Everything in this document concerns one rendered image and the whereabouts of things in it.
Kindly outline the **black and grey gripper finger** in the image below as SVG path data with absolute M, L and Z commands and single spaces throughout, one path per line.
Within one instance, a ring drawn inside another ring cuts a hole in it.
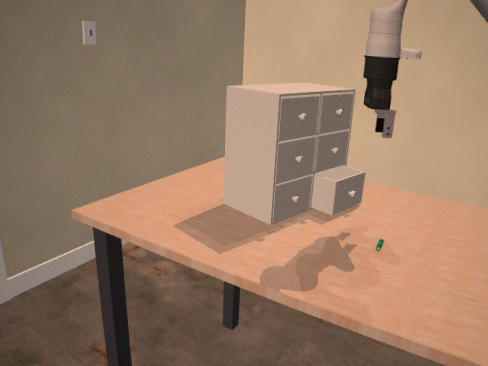
M 377 114 L 379 114 L 379 113 L 384 114 L 385 113 L 382 137 L 383 138 L 392 138 L 396 110 L 376 110 L 375 109 L 375 113 L 377 113 Z
M 384 116 L 385 113 L 377 114 L 375 132 L 383 132 Z

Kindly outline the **small beige chest of drawers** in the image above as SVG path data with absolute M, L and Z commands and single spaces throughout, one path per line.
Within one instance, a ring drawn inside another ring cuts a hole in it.
M 356 89 L 312 83 L 227 86 L 224 204 L 269 225 L 312 210 L 314 173 L 347 166 Z M 353 93 L 350 127 L 319 132 L 322 94 Z M 281 97 L 320 96 L 317 133 L 278 139 Z M 345 163 L 315 171 L 318 135 L 349 131 Z M 316 137 L 313 172 L 275 182 L 278 142 Z M 273 222 L 275 185 L 312 175 L 309 209 Z

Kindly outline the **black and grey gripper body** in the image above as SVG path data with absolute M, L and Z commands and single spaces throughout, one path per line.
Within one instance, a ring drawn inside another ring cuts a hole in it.
M 370 33 L 364 56 L 363 78 L 367 78 L 364 105 L 370 109 L 389 110 L 400 57 L 421 59 L 421 53 L 417 49 L 401 49 L 401 35 Z

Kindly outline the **grey drawer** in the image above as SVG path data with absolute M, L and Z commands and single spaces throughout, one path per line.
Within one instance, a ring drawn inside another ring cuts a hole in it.
M 316 137 L 303 138 L 278 142 L 275 182 L 313 172 Z
M 318 95 L 281 97 L 278 139 L 317 133 L 319 101 Z
M 365 173 L 343 165 L 315 173 L 311 208 L 335 215 L 360 204 Z
M 345 93 L 322 94 L 319 132 L 350 127 L 353 93 Z
M 309 209 L 312 175 L 275 185 L 273 222 Z
M 315 171 L 345 163 L 349 131 L 341 131 L 319 134 Z

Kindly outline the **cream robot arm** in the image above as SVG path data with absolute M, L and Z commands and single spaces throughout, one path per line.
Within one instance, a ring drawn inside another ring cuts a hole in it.
M 470 0 L 488 23 L 488 0 Z M 395 0 L 392 4 L 373 8 L 369 33 L 401 35 L 404 11 L 408 0 Z

